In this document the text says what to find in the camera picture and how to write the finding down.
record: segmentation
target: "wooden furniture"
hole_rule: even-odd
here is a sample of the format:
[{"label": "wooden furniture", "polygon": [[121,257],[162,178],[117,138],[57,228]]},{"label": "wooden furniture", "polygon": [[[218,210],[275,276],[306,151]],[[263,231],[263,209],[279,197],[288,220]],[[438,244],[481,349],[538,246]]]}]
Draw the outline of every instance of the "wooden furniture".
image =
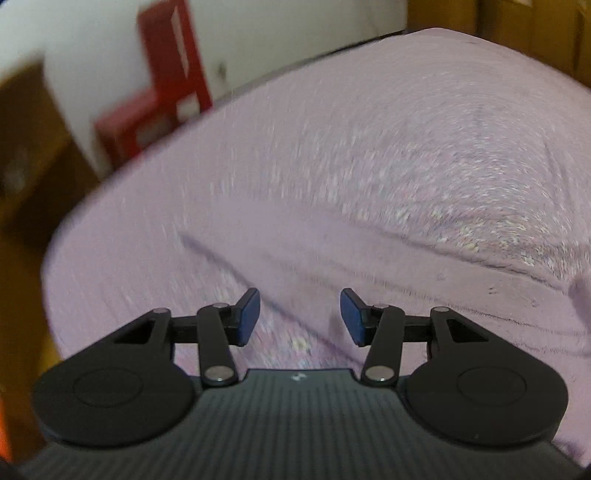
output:
[{"label": "wooden furniture", "polygon": [[44,87],[42,62],[0,79],[0,395],[15,461],[43,444],[29,395],[57,361],[41,298],[43,255],[97,183]]},{"label": "wooden furniture", "polygon": [[212,107],[186,2],[157,2],[138,15],[138,29],[153,85],[95,122],[114,168],[174,130],[183,102]]}]

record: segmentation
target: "wrinkled fabric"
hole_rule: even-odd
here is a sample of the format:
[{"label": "wrinkled fabric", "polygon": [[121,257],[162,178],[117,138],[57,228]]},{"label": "wrinkled fabric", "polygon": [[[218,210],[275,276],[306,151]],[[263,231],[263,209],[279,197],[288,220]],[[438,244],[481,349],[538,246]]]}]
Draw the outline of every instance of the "wrinkled fabric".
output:
[{"label": "wrinkled fabric", "polygon": [[[349,367],[353,287],[448,305],[555,368],[556,441],[591,460],[591,95],[506,48],[428,30],[315,62],[181,129],[64,223],[44,267],[69,356],[154,307],[261,291],[247,368]],[[405,346],[402,373],[426,360]],[[196,348],[176,362],[197,372]]]}]

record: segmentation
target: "orange object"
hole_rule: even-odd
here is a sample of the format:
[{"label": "orange object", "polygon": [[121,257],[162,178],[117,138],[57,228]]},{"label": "orange object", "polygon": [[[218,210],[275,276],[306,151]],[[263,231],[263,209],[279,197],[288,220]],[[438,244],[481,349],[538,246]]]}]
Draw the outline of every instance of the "orange object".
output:
[{"label": "orange object", "polygon": [[4,420],[4,405],[0,397],[0,456],[10,462],[12,460],[12,452],[10,442],[8,441],[8,431],[6,428],[6,421]]}]

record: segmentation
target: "circular mount plate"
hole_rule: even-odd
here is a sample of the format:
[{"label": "circular mount plate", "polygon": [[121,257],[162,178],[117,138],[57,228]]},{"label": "circular mount plate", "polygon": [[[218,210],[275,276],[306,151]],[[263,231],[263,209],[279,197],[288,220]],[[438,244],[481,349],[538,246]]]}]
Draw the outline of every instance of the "circular mount plate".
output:
[{"label": "circular mount plate", "polygon": [[169,430],[194,396],[191,379],[172,362],[113,346],[82,352],[46,372],[35,384],[33,407],[55,441],[112,448]]},{"label": "circular mount plate", "polygon": [[417,368],[405,382],[416,418],[445,438],[516,446],[553,435],[568,403],[552,368],[517,348],[464,344]]}]

